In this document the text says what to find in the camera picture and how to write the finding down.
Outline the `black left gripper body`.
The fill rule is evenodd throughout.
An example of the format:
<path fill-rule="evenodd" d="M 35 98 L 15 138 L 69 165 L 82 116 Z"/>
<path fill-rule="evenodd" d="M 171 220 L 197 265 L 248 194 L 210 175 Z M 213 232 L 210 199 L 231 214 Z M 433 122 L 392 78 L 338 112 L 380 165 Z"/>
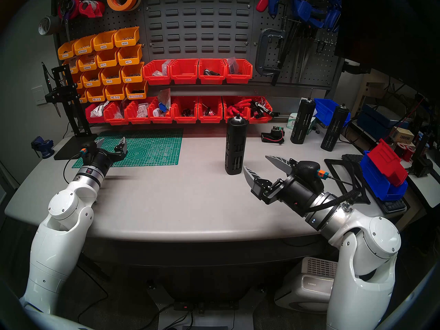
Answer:
<path fill-rule="evenodd" d="M 119 153 L 110 153 L 104 149 L 97 149 L 94 153 L 87 153 L 87 166 L 97 168 L 105 177 L 113 163 L 119 161 Z"/>

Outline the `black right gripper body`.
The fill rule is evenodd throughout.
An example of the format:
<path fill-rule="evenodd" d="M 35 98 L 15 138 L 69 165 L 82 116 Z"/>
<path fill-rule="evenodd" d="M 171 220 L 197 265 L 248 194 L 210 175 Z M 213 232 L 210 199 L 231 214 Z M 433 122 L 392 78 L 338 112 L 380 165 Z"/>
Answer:
<path fill-rule="evenodd" d="M 265 196 L 269 203 L 275 200 L 283 202 L 303 217 L 323 191 L 324 184 L 319 178 L 313 178 L 309 184 L 298 177 L 287 177 L 272 184 L 266 190 Z"/>

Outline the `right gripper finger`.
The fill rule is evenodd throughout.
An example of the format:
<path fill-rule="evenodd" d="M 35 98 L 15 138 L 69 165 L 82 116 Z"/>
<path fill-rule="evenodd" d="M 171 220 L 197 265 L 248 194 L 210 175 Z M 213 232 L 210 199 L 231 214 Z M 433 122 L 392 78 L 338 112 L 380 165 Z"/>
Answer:
<path fill-rule="evenodd" d="M 275 167 L 286 173 L 287 176 L 296 175 L 298 162 L 294 159 L 285 159 L 279 156 L 265 156 Z"/>
<path fill-rule="evenodd" d="M 253 170 L 243 167 L 245 180 L 251 188 L 251 193 L 262 201 L 274 201 L 273 197 L 269 197 L 270 187 L 273 183 L 267 179 L 261 178 Z"/>

